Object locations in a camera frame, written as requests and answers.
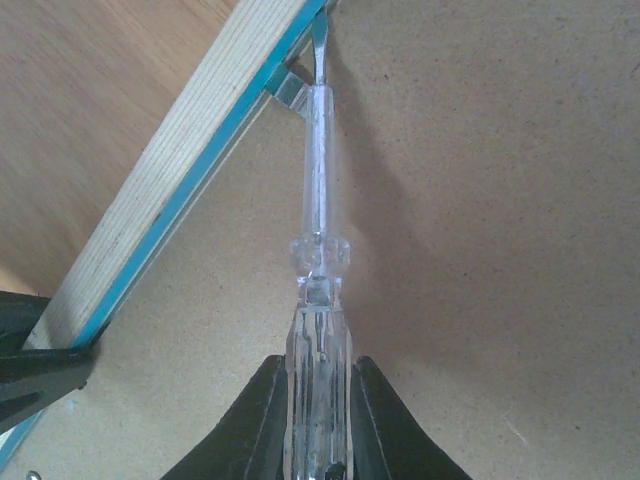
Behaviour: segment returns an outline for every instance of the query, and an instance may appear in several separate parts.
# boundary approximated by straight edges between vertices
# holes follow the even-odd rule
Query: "blue edge strip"
[[[167,204],[160,212],[158,219],[149,227],[140,243],[129,257],[129,260],[120,270],[120,273],[105,293],[104,297],[87,320],[78,336],[73,342],[74,347],[89,344],[94,336],[102,330],[109,320],[115,306],[127,292],[137,274],[144,267],[149,256],[156,246],[160,244],[164,234],[169,230],[173,222],[178,218],[182,209],[187,205],[191,195],[199,185],[200,181],[206,177],[207,173],[219,160],[220,153],[231,139],[236,129],[242,124],[244,119],[251,112],[253,104],[256,102],[265,86],[276,72],[280,64],[284,61],[289,50],[304,33],[311,21],[324,6],[326,0],[307,0],[291,25],[282,35],[271,54],[267,57],[262,67],[253,77],[246,90],[240,96],[227,117],[224,119],[218,130],[213,134],[211,140],[204,148],[200,156],[194,162],[191,169],[182,179],[176,190],[169,198]],[[27,435],[40,413],[24,420],[19,424],[0,448],[0,472],[4,470],[11,455],[18,448],[24,437]]]

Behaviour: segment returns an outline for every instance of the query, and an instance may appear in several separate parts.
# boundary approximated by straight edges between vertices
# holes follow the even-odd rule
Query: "metal bracket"
[[[282,105],[306,118],[309,85],[286,66],[277,68],[265,90]]]

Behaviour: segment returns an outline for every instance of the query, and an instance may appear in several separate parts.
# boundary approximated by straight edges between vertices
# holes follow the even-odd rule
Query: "wooden board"
[[[238,3],[56,291],[30,348],[86,345],[106,326],[324,3]],[[0,466],[36,418],[5,439]]]
[[[0,289],[55,293],[236,2],[2,2]]]

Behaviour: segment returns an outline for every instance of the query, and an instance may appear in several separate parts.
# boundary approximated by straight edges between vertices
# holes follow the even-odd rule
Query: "wooden plank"
[[[31,347],[85,345],[107,324],[324,3],[238,3],[54,295]],[[6,439],[0,466],[35,420]]]

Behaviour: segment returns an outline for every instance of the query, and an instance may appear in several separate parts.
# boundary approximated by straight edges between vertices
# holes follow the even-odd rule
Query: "wood grain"
[[[236,0],[0,5],[0,289],[53,295]]]

